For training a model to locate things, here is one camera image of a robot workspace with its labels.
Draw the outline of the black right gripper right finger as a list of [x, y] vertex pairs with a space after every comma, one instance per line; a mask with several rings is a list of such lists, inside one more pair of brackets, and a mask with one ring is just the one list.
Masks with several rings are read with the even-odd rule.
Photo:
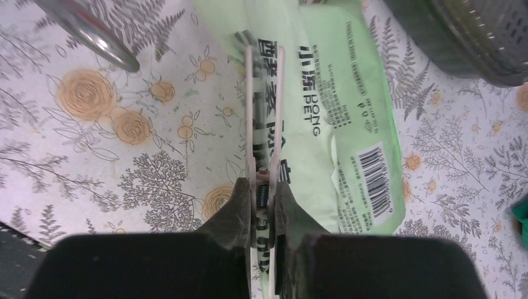
[[297, 202], [286, 182], [270, 201], [275, 263], [270, 294], [280, 298], [342, 298], [342, 236], [330, 234]]

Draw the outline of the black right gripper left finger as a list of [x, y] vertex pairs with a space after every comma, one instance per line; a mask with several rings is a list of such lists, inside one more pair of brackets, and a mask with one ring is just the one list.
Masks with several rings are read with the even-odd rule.
[[197, 229], [205, 242], [201, 298], [250, 298], [250, 186], [238, 178], [228, 202]]

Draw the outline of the green cat litter bag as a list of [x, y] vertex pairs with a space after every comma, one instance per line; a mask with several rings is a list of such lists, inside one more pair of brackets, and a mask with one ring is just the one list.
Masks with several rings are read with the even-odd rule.
[[280, 181], [325, 229], [390, 235], [405, 217], [384, 66], [360, 1], [196, 1], [229, 57], [260, 56], [282, 119]]

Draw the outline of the metal litter scoop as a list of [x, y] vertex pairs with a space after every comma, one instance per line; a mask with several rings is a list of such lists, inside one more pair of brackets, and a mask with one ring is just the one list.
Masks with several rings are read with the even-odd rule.
[[63, 30], [94, 53], [127, 72], [138, 72], [140, 64], [124, 43], [102, 21], [76, 1], [35, 2]]

